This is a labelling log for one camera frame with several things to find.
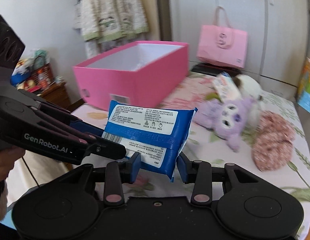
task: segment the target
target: white plush toy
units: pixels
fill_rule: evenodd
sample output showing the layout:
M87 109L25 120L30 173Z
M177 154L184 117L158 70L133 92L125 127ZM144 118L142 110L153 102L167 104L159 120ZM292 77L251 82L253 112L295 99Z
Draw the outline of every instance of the white plush toy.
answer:
M260 114L264 110L263 101L261 97L261 86L258 84L256 80L247 75L238 75L234 78L234 82L238 87L242 97L252 96L256 102L253 103L251 107L251 111L248 117L246 127L249 129L256 129L259 120Z

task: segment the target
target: floral bedsheet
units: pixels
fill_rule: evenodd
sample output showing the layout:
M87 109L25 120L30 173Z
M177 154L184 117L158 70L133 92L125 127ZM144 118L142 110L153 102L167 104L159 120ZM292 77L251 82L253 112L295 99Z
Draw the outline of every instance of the floral bedsheet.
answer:
M158 108L194 109L205 100L206 95L214 92L212 85L214 78L203 74L190 73L163 100ZM208 161L215 167L223 167L228 162L236 163L293 195L304 208L304 221L297 235L299 240L304 240L310 228L310 154L308 144L293 103L268 92L263 92L262 96L266 110L281 114L295 128L294 153L287 166L277 171L259 171L251 158L251 145L254 142L256 132L250 130L243 131L240 150L238 153L234 153L228 148L225 141L213 132L192 123L190 136L183 152L190 160ZM107 123L108 113L89 105L81 106L73 114L100 128L104 128ZM94 167L104 167L108 162L109 160L95 155L86 157L83 161L83 163L92 163ZM126 199L129 196L166 197L184 195L190 198L193 186L183 184L178 172L175 173L174 183L170 183L165 175L141 170L137 181L133 185L124 185L123 190ZM103 185L98 185L96 189L99 196L102 197ZM213 199L219 199L222 195L221 183L214 183Z

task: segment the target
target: white wall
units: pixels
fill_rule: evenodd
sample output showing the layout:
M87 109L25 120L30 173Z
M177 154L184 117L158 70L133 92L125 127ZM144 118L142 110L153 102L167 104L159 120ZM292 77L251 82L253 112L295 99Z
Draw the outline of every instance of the white wall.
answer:
M83 39L72 29L73 4L73 0L0 0L0 14L25 43L25 54L34 48L49 51L54 75L67 80L72 102L80 98L72 66L86 59Z

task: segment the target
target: pink box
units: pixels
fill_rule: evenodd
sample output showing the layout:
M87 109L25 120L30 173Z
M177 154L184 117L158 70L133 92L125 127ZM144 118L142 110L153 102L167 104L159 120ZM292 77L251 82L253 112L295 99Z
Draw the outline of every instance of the pink box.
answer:
M135 41L74 67L82 98L108 110L116 100L154 108L187 76L188 44Z

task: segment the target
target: white wardrobe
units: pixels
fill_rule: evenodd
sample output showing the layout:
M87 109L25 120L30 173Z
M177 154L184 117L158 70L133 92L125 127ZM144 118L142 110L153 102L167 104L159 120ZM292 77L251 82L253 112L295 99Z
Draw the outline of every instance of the white wardrobe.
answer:
M190 44L190 66L200 62L201 25L213 23L218 5L235 29L249 34L244 73L264 90L293 98L306 56L308 0L170 0L173 40Z

